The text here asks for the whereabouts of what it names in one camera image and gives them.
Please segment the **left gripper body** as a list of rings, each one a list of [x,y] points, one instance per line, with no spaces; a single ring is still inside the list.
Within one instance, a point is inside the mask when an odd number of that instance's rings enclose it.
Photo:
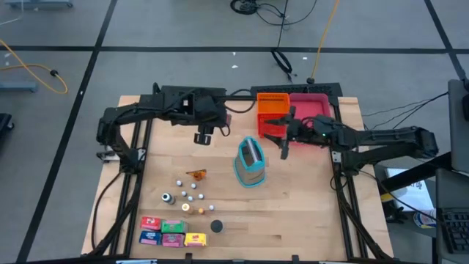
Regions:
[[[214,128],[219,128],[222,135],[231,133],[232,116],[228,114],[222,101],[207,95],[195,99],[193,106],[200,134],[213,134]]]

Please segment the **teal and steel box grater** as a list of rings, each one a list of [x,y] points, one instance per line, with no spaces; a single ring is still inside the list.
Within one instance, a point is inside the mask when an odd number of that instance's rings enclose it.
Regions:
[[[234,173],[240,185],[245,188],[261,185],[266,178],[265,162],[259,142],[252,136],[245,137],[233,161]]]

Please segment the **small green cereal box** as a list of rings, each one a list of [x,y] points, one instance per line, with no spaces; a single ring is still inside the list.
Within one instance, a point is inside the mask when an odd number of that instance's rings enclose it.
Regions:
[[[188,223],[182,220],[163,220],[160,230],[162,233],[185,234],[188,231]]]

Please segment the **small yellow cereal box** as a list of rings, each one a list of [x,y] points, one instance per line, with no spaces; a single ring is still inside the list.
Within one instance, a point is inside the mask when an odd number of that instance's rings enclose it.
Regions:
[[[207,235],[200,232],[188,232],[185,234],[184,246],[204,247],[207,246]]]

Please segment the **small pink cereal box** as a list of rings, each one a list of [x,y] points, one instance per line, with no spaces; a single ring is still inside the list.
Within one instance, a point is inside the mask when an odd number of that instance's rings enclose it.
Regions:
[[[180,248],[184,246],[185,235],[180,233],[163,233],[162,246]]]

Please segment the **red plastic mesh basket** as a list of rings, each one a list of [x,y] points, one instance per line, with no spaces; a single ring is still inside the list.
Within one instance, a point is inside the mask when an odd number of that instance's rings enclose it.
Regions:
[[[273,125],[266,123],[267,120],[277,120],[282,117],[285,117],[285,114],[282,113],[266,113],[257,115],[257,133],[259,137],[264,138],[264,134],[271,136],[285,136],[287,132],[287,127],[285,125]]]

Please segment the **orange plastic basket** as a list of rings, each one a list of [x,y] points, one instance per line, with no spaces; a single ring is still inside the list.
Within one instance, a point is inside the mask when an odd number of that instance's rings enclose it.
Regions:
[[[256,96],[259,114],[286,114],[290,102],[287,93],[260,92]]]

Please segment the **pink plastic tray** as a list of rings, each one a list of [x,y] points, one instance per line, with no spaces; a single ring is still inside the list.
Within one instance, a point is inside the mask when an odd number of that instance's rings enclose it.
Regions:
[[[328,96],[324,94],[300,94],[289,95],[290,107],[296,107],[295,118],[316,117],[324,115],[330,117],[330,106]]]

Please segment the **black perforated plate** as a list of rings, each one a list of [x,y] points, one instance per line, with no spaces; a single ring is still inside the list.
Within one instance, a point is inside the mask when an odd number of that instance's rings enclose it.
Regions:
[[[325,94],[329,97],[342,97],[343,93],[339,83],[324,83],[324,84],[285,84],[285,85],[267,85],[255,86],[250,88],[250,93],[256,95],[257,93],[319,93]]]

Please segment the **small blue cereal box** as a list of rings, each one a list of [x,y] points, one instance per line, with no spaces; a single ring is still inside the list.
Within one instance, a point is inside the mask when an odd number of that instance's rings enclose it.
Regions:
[[[146,245],[161,245],[162,233],[156,231],[142,231],[139,237],[140,244]]]

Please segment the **white paper sheet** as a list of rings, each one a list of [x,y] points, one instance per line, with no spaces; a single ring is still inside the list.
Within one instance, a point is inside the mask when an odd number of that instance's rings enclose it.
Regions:
[[[398,208],[403,207],[403,211],[413,211],[412,208],[404,205],[403,202],[422,211],[432,210],[434,208],[424,180],[420,180],[416,183],[412,183],[410,186],[392,191],[392,194],[399,199],[399,201],[395,200],[395,203]]]

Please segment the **round printed sticker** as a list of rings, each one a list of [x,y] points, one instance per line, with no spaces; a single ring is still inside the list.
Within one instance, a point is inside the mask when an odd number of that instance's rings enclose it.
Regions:
[[[413,215],[413,221],[417,227],[422,229],[435,228],[437,226],[436,214],[437,211],[435,209],[415,212]]]

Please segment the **grey desk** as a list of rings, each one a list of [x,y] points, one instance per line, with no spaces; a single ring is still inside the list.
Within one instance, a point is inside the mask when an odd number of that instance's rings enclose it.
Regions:
[[[469,177],[444,169],[436,171],[437,219],[442,208],[469,208]],[[437,224],[436,255],[438,264],[469,264],[469,254],[451,254],[446,248],[442,225]]]

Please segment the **black keyboard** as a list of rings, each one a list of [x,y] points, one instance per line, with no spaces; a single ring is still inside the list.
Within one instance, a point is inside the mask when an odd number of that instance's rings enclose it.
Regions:
[[[469,208],[442,208],[442,234],[451,254],[469,254]]]

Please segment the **grey cart leg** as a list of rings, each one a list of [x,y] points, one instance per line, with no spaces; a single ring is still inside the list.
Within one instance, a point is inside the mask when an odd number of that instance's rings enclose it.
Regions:
[[[0,92],[32,92],[35,93],[38,84],[33,81],[0,81]]]

